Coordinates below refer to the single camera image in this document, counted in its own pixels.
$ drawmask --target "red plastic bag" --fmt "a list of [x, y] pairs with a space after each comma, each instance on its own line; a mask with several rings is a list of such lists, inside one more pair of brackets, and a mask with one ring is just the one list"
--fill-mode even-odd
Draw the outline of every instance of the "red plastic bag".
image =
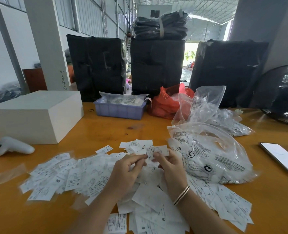
[[152, 100], [151, 107], [148, 107], [148, 113], [153, 116], [173, 119], [177, 110], [180, 108], [178, 95], [186, 94], [189, 97], [194, 96], [194, 91], [190, 88], [185, 88], [184, 83], [171, 86], [167, 89], [160, 88], [160, 94]]

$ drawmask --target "recycling symbol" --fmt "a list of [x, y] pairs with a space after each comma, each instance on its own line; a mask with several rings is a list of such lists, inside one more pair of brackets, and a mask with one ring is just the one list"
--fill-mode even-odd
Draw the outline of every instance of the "recycling symbol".
[[187, 157], [195, 157], [195, 154], [193, 151], [188, 151]]
[[205, 169], [207, 172], [212, 171], [212, 167], [210, 167], [209, 165], [205, 165], [205, 166], [204, 166], [204, 169]]

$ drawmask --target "person's left hand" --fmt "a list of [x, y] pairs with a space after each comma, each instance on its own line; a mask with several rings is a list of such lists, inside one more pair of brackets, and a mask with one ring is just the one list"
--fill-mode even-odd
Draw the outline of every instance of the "person's left hand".
[[111, 193], [117, 200], [120, 200], [134, 185], [142, 167], [146, 166], [146, 154], [127, 154], [115, 163], [111, 176], [103, 191]]

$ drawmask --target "phone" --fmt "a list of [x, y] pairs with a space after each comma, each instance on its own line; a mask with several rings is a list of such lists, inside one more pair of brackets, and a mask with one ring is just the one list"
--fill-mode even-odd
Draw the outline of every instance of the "phone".
[[259, 145], [273, 156], [284, 168], [288, 170], [288, 151], [276, 143], [259, 143]]

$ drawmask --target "forearm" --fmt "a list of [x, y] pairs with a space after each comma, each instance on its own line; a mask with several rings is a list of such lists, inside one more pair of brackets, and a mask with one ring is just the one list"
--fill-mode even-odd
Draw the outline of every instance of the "forearm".
[[236, 234], [192, 190], [187, 192], [177, 207], [195, 233]]
[[110, 191], [103, 190], [87, 210], [79, 215], [66, 234], [103, 234], [106, 222], [116, 203], [117, 201]]

